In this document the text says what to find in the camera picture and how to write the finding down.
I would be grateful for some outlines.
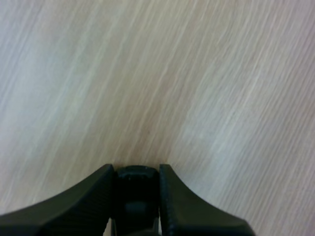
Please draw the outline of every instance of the wood grain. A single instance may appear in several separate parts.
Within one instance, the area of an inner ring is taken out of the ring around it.
[[[314,236],[314,11],[1,0],[0,213],[104,163],[169,163],[259,236]]]

